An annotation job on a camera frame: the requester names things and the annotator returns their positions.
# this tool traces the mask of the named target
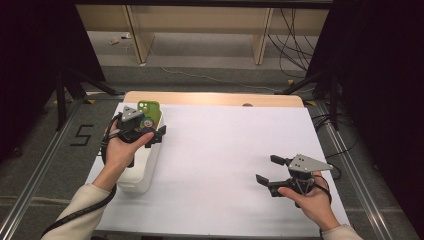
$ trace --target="white table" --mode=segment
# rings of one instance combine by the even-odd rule
[[[161,108],[167,134],[150,189],[144,194],[118,189],[97,230],[258,239],[319,236],[318,227],[291,200],[272,198],[255,179],[255,174],[270,181],[289,177],[286,167],[270,161],[273,154],[292,158],[301,153],[324,161],[306,108]],[[102,167],[97,158],[87,182]],[[349,224],[330,173],[323,176],[336,217]]]

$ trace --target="green object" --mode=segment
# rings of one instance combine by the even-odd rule
[[[150,117],[154,121],[154,129],[157,129],[161,117],[160,104],[156,101],[141,100],[137,104],[137,109],[142,111],[145,117]]]

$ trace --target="human hand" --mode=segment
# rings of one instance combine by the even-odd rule
[[[313,175],[322,176],[320,172]],[[323,178],[315,177],[315,183],[327,189]],[[331,209],[330,199],[321,189],[314,187],[306,196],[296,193],[290,188],[280,187],[278,192],[283,196],[295,201],[303,213],[314,221],[322,231],[327,231],[340,226]]]
[[[110,131],[117,128],[117,120],[112,124]],[[125,143],[118,137],[111,138],[106,148],[106,163],[93,185],[111,191],[125,168],[134,159],[135,152],[148,143],[154,136],[153,132],[146,133],[133,143]]]

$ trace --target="white bin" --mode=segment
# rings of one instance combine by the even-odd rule
[[[163,114],[161,113],[158,129],[164,125]],[[144,193],[149,189],[161,144],[155,143],[152,144],[151,148],[143,146],[137,150],[134,157],[134,167],[125,169],[118,179],[120,189],[125,192],[138,193]]]

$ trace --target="sleeve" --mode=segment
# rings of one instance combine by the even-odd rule
[[[71,213],[96,204],[105,199],[108,195],[108,191],[98,188],[93,184],[88,183],[83,185],[75,193],[71,203],[65,208],[65,210],[63,210],[57,220]],[[103,216],[105,208],[106,206],[51,230],[43,236],[42,240],[90,239],[92,232],[97,227]]]
[[[352,227],[348,225],[341,225],[331,230],[322,232],[324,240],[360,240],[362,239]]]

